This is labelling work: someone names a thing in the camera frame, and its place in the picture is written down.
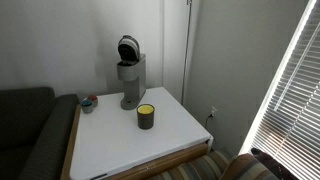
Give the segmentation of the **grey coffee maker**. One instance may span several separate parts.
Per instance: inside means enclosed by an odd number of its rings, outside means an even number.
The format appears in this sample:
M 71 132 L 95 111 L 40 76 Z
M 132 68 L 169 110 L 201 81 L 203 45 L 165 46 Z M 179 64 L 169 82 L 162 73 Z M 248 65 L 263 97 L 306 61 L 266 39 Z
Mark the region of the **grey coffee maker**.
M 140 52 L 138 41 L 130 35 L 120 39 L 118 52 L 121 61 L 117 63 L 117 74 L 124 88 L 121 108 L 133 110 L 146 92 L 146 55 Z

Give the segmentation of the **dark candle jar yellow wax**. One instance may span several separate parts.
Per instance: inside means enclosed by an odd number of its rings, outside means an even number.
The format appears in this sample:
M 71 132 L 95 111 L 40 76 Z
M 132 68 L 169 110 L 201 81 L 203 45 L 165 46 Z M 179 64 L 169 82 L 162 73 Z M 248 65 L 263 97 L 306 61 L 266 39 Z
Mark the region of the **dark candle jar yellow wax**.
M 155 108 L 151 104 L 141 104 L 137 107 L 138 127 L 147 130 L 154 125 Z

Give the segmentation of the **red succulent in grey pot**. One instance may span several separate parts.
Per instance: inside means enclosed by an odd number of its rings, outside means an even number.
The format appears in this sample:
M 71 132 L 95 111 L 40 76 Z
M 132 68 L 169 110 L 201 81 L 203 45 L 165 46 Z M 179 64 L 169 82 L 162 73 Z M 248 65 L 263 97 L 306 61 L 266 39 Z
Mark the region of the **red succulent in grey pot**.
M 89 95 L 87 97 L 88 100 L 90 100 L 92 102 L 93 107 L 97 107 L 98 105 L 98 98 L 95 95 Z

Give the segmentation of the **white table board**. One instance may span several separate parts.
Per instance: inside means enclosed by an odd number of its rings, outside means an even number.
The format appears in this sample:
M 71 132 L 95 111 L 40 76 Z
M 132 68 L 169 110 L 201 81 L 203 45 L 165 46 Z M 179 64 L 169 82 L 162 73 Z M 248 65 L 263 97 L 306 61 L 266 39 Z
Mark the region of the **white table board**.
M 121 93 L 101 95 L 98 106 L 79 116 L 71 180 L 102 179 L 142 163 L 210 144 L 212 135 L 163 87 L 148 89 L 141 102 L 155 108 L 154 125 L 138 127 L 137 112 L 120 107 Z

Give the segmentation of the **blue succulent in grey pot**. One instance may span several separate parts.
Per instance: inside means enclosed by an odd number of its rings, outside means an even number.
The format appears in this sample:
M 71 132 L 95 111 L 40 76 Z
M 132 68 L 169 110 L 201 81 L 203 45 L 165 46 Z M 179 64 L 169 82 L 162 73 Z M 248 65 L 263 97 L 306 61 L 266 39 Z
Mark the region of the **blue succulent in grey pot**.
M 81 101 L 81 108 L 84 113 L 88 114 L 93 111 L 93 104 L 90 100 L 84 99 Z

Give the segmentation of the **thin metal floor pole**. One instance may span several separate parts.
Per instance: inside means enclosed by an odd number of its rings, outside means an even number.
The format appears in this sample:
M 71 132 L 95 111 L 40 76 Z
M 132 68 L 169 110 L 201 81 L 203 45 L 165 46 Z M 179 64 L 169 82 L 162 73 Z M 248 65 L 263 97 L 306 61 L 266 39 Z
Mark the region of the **thin metal floor pole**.
M 185 57 L 184 57 L 184 69 L 183 69 L 183 83 L 182 83 L 182 95 L 181 105 L 184 104 L 184 96 L 186 92 L 186 79 L 187 79 L 187 67 L 188 67 L 188 48 L 189 48 L 189 34 L 190 34 L 190 22 L 192 16 L 192 2 L 193 0 L 186 0 L 188 6 L 188 21 L 187 21 L 187 33 L 186 33 L 186 45 L 185 45 Z

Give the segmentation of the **striped sofa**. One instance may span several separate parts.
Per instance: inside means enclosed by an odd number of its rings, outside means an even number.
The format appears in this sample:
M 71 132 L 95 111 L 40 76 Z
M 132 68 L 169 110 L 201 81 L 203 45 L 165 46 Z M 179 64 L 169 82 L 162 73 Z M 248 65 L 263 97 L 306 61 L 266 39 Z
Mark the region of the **striped sofa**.
M 299 180 L 269 154 L 257 148 L 229 158 L 213 151 L 147 180 Z

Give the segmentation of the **dark grey sofa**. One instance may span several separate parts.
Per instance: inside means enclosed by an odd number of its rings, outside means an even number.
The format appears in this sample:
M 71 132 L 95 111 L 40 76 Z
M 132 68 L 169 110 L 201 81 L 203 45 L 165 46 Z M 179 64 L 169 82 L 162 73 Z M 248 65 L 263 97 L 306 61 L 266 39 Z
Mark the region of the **dark grey sofa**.
M 0 180 L 58 180 L 79 104 L 51 87 L 0 91 Z

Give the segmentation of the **white window blinds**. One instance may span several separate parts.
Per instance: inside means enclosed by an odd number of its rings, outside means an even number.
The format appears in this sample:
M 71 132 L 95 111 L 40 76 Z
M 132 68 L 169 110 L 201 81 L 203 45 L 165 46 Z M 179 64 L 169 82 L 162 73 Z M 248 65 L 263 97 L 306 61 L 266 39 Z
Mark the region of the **white window blinds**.
M 240 152 L 258 148 L 320 180 L 320 0 L 309 0 Z

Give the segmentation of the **wall outlet with plug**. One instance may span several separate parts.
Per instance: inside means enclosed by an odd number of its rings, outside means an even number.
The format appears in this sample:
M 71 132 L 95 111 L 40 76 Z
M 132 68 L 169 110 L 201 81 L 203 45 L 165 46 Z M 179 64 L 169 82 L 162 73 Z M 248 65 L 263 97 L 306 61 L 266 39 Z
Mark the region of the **wall outlet with plug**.
M 205 129 L 207 129 L 208 120 L 209 120 L 210 118 L 214 118 L 217 111 L 218 111 L 218 110 L 217 110 L 214 106 L 211 106 L 211 113 L 210 113 L 210 115 L 209 115 L 209 116 L 206 118 L 206 120 L 205 120 L 205 126 L 204 126 Z

